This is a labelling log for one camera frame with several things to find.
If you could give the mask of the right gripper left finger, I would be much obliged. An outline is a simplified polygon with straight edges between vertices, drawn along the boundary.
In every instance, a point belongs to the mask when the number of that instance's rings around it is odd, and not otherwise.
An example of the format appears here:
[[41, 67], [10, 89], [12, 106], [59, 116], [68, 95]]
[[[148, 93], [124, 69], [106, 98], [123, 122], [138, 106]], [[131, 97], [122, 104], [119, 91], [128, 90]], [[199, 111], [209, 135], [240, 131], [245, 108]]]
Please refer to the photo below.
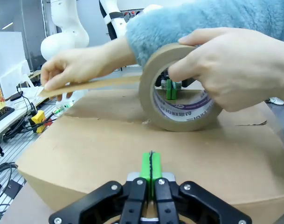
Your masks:
[[120, 216], [120, 224], [139, 224], [148, 200], [153, 152], [144, 153], [142, 168], [125, 184], [109, 181], [49, 216], [50, 224], [104, 224]]

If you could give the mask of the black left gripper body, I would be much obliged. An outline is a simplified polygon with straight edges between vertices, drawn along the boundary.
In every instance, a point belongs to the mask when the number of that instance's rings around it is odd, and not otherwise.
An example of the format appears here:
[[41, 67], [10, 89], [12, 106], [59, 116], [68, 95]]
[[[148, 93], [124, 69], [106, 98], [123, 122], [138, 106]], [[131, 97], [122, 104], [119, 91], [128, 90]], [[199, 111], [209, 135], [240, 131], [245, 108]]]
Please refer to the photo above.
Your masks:
[[[170, 79], [168, 75], [168, 71], [164, 70], [161, 72], [161, 74], [156, 79], [156, 87], [161, 87], [163, 90], [167, 89], [167, 80]], [[181, 88], [187, 88], [189, 85], [191, 85], [193, 82], [195, 82], [195, 79], [189, 78], [185, 79], [180, 82], [175, 82], [175, 89], [180, 90]]]

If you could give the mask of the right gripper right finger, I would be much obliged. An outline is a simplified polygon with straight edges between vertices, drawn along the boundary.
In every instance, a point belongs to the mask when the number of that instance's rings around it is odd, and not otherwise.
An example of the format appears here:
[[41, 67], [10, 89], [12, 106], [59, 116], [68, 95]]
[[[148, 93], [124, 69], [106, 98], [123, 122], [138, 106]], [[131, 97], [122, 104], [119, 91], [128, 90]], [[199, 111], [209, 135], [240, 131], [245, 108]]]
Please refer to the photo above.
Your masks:
[[178, 185], [163, 177], [160, 154], [151, 152], [152, 194], [160, 224], [179, 224], [182, 215], [196, 224], [250, 224], [252, 219], [193, 181]]

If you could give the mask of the person's left hand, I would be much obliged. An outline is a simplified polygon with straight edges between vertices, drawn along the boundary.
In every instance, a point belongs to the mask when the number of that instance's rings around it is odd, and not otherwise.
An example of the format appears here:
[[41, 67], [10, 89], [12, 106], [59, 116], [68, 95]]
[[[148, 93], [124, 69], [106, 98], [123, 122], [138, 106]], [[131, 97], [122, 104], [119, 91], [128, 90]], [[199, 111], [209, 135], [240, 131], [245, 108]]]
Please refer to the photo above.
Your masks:
[[198, 80], [228, 112], [269, 97], [284, 101], [284, 42], [241, 28], [198, 29], [179, 40], [195, 50], [171, 65], [170, 78]]

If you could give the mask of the person's right hand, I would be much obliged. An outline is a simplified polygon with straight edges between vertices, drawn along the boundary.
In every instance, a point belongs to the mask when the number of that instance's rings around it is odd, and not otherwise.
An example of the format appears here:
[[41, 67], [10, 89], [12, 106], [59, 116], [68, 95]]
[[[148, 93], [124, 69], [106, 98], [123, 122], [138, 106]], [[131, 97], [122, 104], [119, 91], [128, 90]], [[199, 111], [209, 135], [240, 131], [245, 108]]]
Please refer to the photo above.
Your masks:
[[67, 83], [83, 83], [106, 76], [114, 69], [102, 47], [65, 50], [46, 61], [41, 69], [41, 84], [51, 91]]

